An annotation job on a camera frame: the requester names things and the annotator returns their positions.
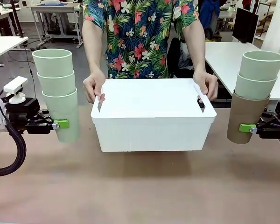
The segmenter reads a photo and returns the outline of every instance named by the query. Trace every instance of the computer monitor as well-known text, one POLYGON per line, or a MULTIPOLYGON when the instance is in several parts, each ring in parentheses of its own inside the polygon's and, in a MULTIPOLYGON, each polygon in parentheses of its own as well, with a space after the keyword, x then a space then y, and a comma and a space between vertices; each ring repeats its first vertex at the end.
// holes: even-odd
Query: computer monitor
POLYGON ((242 43, 252 43, 258 24, 258 15, 238 8, 232 36, 242 43))

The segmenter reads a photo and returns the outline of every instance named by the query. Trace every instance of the green cup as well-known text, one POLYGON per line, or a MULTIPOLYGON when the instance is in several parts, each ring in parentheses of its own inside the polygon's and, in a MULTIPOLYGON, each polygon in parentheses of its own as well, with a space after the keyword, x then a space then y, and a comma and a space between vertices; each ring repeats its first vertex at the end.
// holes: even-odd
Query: green cup
POLYGON ((235 93, 245 99, 263 100, 270 95, 276 80, 277 78, 269 81, 257 81, 244 78, 238 74, 235 93))
POLYGON ((66 96, 53 97, 42 92, 51 118, 54 120, 66 119, 69 128, 58 128, 56 134, 60 142, 75 142, 80 137, 78 95, 77 89, 66 96))
POLYGON ((73 72, 72 53, 64 49, 43 49, 32 53, 38 74, 63 77, 73 72))
POLYGON ((280 54, 270 51, 251 51, 243 54, 239 73, 242 77, 269 81, 277 77, 280 69, 280 54))
POLYGON ((42 91, 48 96, 58 97, 73 93, 76 90, 75 72, 63 77, 43 77, 37 73, 42 91))

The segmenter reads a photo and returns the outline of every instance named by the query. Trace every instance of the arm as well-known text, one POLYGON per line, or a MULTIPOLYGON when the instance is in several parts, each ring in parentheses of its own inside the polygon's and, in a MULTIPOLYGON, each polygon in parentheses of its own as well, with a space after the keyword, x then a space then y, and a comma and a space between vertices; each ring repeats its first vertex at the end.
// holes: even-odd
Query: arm
POLYGON ((182 33, 187 43, 194 68, 205 71, 205 38, 200 21, 196 20, 192 22, 182 33))
POLYGON ((105 82, 105 75, 100 69, 105 12, 98 7, 98 0, 84 0, 83 13, 82 33, 90 69, 90 75, 83 81, 83 84, 88 102, 94 103, 95 97, 101 95, 102 85, 105 82))
POLYGON ((102 52, 102 29, 93 22, 85 20, 82 28, 85 53, 90 72, 100 70, 102 52))
POLYGON ((205 37, 200 21, 192 22, 182 33, 195 68, 193 79, 201 92, 214 100, 217 98, 218 82, 216 76, 205 71, 205 37))

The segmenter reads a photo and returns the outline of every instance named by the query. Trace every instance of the white desk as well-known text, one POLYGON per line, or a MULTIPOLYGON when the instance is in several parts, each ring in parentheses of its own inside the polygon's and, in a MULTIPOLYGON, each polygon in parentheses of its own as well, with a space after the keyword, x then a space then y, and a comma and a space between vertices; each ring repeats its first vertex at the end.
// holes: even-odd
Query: white desk
POLYGON ((14 14, 13 10, 12 9, 4 9, 4 10, 0 11, 0 13, 1 13, 0 20, 2 20, 4 18, 8 19, 8 23, 9 23, 11 32, 12 32, 13 36, 15 36, 14 27, 13 27, 11 19, 9 17, 9 13, 13 13, 14 14))
POLYGON ((9 13, 13 13, 13 15, 14 15, 13 10, 12 9, 3 9, 3 10, 0 11, 0 13, 1 13, 0 20, 7 18, 8 19, 8 23, 9 23, 9 27, 10 27, 10 30, 11 30, 11 33, 13 34, 13 36, 16 36, 15 32, 14 32, 13 24, 12 24, 10 16, 9 16, 9 13))
POLYGON ((81 32, 82 31, 82 24, 83 24, 83 13, 82 13, 82 8, 80 7, 80 3, 73 3, 73 2, 66 2, 67 4, 64 6, 31 6, 31 12, 33 16, 33 20, 35 23, 36 31, 38 33, 38 36, 40 38, 40 45, 44 44, 41 38, 41 34, 39 33, 37 24, 36 24, 36 18, 34 12, 36 12, 37 17, 38 17, 38 22, 41 26, 41 33, 42 36, 48 37, 48 38, 77 38, 79 40, 79 44, 77 45, 77 48, 79 48, 82 44, 82 38, 81 38, 81 32), (46 22, 43 22, 42 19, 45 21, 45 18, 50 21, 50 15, 49 13, 55 13, 57 14, 57 22, 60 28, 60 35, 55 35, 55 34, 48 34, 48 26, 46 22), (67 14, 67 13, 73 13, 74 18, 75 18, 75 31, 77 32, 77 35, 67 35, 66 31, 64 30, 63 26, 68 23, 68 18, 66 15, 66 18, 62 17, 62 14, 67 14))
POLYGON ((18 36, 0 36, 0 56, 3 55, 3 63, 9 68, 11 78, 14 78, 14 74, 4 54, 9 50, 13 49, 14 47, 19 46, 26 40, 28 40, 28 37, 20 38, 18 36))
MULTIPOLYGON (((254 45, 240 42, 207 42, 205 59, 230 94, 235 89, 242 56, 247 51, 260 50, 254 45)), ((280 101, 280 71, 271 92, 269 109, 280 101)))
POLYGON ((233 19, 237 15, 236 12, 227 12, 227 11, 220 11, 219 19, 226 18, 226 19, 233 19))

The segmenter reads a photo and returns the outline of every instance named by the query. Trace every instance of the cardboard cup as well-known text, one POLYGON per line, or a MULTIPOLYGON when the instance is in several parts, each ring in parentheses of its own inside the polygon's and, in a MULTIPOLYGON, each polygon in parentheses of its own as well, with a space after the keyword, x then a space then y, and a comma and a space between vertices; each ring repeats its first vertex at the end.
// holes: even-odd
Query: cardboard cup
POLYGON ((268 81, 277 77, 280 69, 280 54, 270 51, 251 51, 243 54, 240 75, 242 77, 268 81))
POLYGON ((58 97, 73 93, 76 90, 75 72, 63 77, 43 77, 37 73, 44 94, 58 97))
POLYGON ((233 92, 227 129, 227 138, 230 141, 237 144, 246 144, 250 141, 252 133, 240 132, 239 126, 257 124, 269 98, 270 96, 263 100, 248 100, 233 92))
POLYGON ((277 78, 269 81, 256 81, 244 78, 238 74, 235 93, 242 98, 263 100, 270 95, 276 80, 277 78))
POLYGON ((67 119, 69 128, 59 128, 56 130, 60 142, 74 142, 80 137, 78 95, 77 89, 66 96, 53 97, 42 92, 49 113, 54 120, 67 119))
POLYGON ((63 77, 73 72, 72 53, 64 49, 43 49, 32 53, 42 77, 63 77))

